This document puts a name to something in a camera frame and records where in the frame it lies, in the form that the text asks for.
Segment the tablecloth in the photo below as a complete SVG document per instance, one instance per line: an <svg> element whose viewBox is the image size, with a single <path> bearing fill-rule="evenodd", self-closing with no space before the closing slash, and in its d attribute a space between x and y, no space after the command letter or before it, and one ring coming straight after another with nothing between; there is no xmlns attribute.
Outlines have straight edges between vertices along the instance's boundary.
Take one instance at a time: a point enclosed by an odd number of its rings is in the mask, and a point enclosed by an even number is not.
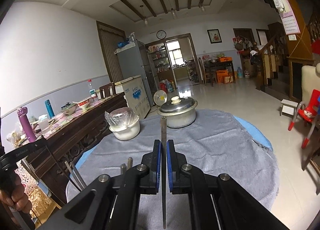
<svg viewBox="0 0 320 230"><path fill-rule="evenodd" d="M151 152L155 139L160 139L160 116L140 121L140 133L129 141L117 140L113 134L103 138L79 168L89 184L101 174L119 175L120 165L133 157L133 165L143 154ZM188 163L204 173L228 173L267 209L276 198L279 169L268 148L261 148L252 136L231 115L218 110L196 110L191 125L167 130L167 139L174 140L177 152L185 154ZM68 183L67 200L78 194ZM187 195L172 195L167 185L167 229L191 229ZM138 229L162 229L161 195L141 195Z"/></svg>

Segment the red plastic chair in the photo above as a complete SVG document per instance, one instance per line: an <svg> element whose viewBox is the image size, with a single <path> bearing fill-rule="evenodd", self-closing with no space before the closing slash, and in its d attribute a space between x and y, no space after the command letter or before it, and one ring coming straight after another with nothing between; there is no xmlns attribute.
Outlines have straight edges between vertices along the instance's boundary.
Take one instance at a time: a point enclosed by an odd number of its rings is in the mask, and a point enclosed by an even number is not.
<svg viewBox="0 0 320 230"><path fill-rule="evenodd" d="M313 90L312 91L312 94L311 94L311 98L310 98L310 102L308 104L307 107L305 107L307 105L306 102L300 102L297 106L297 109L294 113L294 116L293 116L293 119L292 119L292 122L290 123L289 125L289 128L288 130L291 131L293 126L294 126L294 123L297 119L297 116L298 114L305 120L305 123L306 122L310 122L312 125L311 125L311 129L308 133L308 136L304 139L302 145L301 145L301 148L305 148L309 142L309 139L311 137L311 134L313 133L313 130L315 129L315 126L316 126L316 122L319 118L319 115L317 114L317 111L315 110L315 107L318 108L319 107L319 101L318 101L318 98L320 96L320 91L318 90ZM312 116L314 116L314 118L309 118L307 117L305 114L304 114L304 111L309 111L311 112Z"/></svg>

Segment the pot lid knob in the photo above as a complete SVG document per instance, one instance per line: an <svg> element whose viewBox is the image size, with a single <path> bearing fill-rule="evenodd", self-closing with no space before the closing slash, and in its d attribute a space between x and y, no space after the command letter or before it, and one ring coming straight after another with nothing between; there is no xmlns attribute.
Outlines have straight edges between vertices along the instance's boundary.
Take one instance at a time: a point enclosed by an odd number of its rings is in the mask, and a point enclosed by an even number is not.
<svg viewBox="0 0 320 230"><path fill-rule="evenodd" d="M172 102L171 102L172 104L176 104L176 103L181 102L179 96L172 97L172 98L171 98L171 101L172 101Z"/></svg>

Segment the red bag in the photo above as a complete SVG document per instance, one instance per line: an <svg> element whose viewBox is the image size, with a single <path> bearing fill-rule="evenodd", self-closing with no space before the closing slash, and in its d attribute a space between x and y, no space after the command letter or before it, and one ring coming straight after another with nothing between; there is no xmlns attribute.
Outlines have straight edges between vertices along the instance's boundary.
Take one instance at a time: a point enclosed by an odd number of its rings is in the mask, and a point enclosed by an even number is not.
<svg viewBox="0 0 320 230"><path fill-rule="evenodd" d="M160 88L162 91L165 91L166 93L168 92L164 83L160 83Z"/></svg>

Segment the framed picture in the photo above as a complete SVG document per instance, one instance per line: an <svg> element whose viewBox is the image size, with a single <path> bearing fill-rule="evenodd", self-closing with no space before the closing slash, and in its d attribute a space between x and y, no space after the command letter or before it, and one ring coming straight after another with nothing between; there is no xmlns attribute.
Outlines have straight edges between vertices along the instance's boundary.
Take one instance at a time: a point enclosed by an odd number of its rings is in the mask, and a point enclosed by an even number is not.
<svg viewBox="0 0 320 230"><path fill-rule="evenodd" d="M222 43L219 29L209 29L207 31L208 31L208 36L210 38L211 44Z"/></svg>

